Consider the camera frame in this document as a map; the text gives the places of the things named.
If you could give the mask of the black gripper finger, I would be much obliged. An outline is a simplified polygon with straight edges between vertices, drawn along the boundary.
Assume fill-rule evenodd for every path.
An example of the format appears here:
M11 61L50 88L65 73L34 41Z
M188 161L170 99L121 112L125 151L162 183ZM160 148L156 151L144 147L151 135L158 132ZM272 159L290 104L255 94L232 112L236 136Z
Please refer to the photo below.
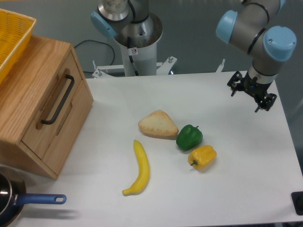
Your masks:
M244 91L243 80L244 77L239 71L236 71L233 74L233 76L230 78L230 80L227 83L227 86L230 87L232 91L231 97L233 97L237 91Z
M257 108L255 112L257 113L259 110L269 111L276 101L277 95L273 93L266 93L264 96L257 95L254 99L257 103Z

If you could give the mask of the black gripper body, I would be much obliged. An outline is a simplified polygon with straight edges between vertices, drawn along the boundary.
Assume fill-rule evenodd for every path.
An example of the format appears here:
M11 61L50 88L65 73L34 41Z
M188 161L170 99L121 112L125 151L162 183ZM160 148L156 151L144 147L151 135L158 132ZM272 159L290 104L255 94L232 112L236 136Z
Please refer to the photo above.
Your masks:
M265 96L267 94L267 89L270 87L271 83L260 84L257 82L257 77L250 77L247 72L244 79L241 81L244 87L244 91L255 99L255 102L264 102Z

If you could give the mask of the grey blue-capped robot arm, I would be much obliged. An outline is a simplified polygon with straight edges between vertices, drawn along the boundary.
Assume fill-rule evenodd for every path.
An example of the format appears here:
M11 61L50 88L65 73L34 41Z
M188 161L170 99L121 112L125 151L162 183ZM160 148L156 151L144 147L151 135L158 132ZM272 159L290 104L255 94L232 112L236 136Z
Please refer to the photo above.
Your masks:
M216 36L253 57L245 75L239 72L228 81L232 92L253 97L258 109L270 110L276 95L267 92L284 62L296 47L294 32L282 26L266 29L284 5L282 0L244 0L242 12L227 11L220 19ZM95 28L120 46L126 76L153 76L170 71L166 62L157 67L157 42L163 27L149 10L146 0L103 0L91 13Z

